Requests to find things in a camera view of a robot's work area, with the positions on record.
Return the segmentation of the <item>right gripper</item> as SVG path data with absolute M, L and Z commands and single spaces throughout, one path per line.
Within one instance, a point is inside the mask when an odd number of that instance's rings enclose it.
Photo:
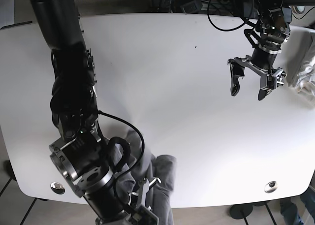
M 97 225 L 157 225 L 159 218 L 146 203 L 147 194 L 160 183 L 142 178 L 138 187 L 123 184 L 134 166 L 128 166 L 130 144 L 120 137 L 105 139 L 81 133 L 69 142 L 59 138 L 49 149 L 50 159 L 72 191 L 96 213 Z

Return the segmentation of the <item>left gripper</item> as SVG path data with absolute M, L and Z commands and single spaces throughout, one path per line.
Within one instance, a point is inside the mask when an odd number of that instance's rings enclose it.
M 260 89 L 258 93 L 258 100 L 261 101 L 266 98 L 273 89 L 266 88 L 267 77 L 269 75 L 276 76 L 277 87 L 284 85 L 286 72 L 282 67 L 273 68 L 273 63 L 277 55 L 281 52 L 281 46 L 276 44 L 258 44 L 254 48 L 251 56 L 247 55 L 245 58 L 235 57 L 228 60 L 230 66 L 231 85 L 230 92 L 232 96 L 236 96 L 240 90 L 239 78 L 244 78 L 245 68 L 249 68 L 254 73 L 260 76 Z

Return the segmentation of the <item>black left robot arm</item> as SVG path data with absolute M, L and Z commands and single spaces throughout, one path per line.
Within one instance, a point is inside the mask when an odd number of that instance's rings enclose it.
M 277 55 L 282 51 L 282 45 L 290 36 L 289 22 L 284 18 L 283 0 L 250 0 L 248 16 L 240 15 L 244 25 L 244 35 L 253 48 L 252 55 L 244 58 L 235 57 L 228 60 L 230 68 L 230 92 L 236 96 L 240 90 L 239 78 L 245 77 L 248 68 L 260 77 L 258 100 L 266 98 L 273 90 L 284 85 L 286 72 L 282 67 L 274 68 Z

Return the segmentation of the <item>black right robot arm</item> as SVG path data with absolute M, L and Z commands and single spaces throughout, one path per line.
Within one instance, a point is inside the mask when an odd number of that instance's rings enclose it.
M 50 108 L 60 138 L 49 148 L 50 158 L 72 191 L 97 214 L 96 224 L 157 225 L 146 206 L 146 194 L 159 182 L 144 178 L 137 192 L 127 192 L 119 180 L 130 144 L 103 136 L 95 91 L 95 64 L 86 48 L 74 0 L 30 0 L 43 37 L 51 49 L 55 81 Z

